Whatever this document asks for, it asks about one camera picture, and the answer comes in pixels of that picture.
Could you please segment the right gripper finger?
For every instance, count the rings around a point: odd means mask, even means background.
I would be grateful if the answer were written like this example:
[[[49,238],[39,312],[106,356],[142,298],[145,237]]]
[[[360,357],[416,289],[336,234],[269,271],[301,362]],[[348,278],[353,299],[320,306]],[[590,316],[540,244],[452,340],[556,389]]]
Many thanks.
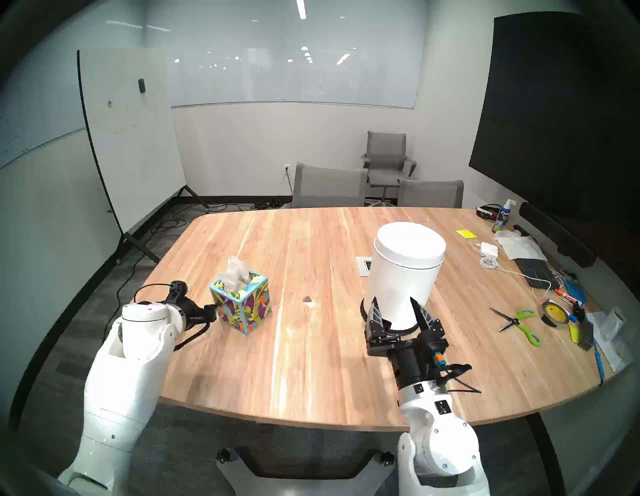
[[[418,328],[421,332],[431,333],[436,337],[444,336],[444,328],[439,319],[435,319],[427,309],[413,297],[409,298]]]
[[[382,318],[378,301],[373,297],[369,310],[365,312],[365,341],[367,347],[383,347],[392,342],[389,333],[391,323]]]

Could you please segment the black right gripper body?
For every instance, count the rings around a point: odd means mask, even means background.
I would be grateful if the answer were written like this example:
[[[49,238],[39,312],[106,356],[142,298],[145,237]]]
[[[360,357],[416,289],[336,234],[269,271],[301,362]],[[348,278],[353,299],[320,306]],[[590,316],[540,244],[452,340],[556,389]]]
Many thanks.
[[[440,379],[432,357],[418,338],[399,336],[367,339],[367,354],[389,360],[398,391],[416,383]]]

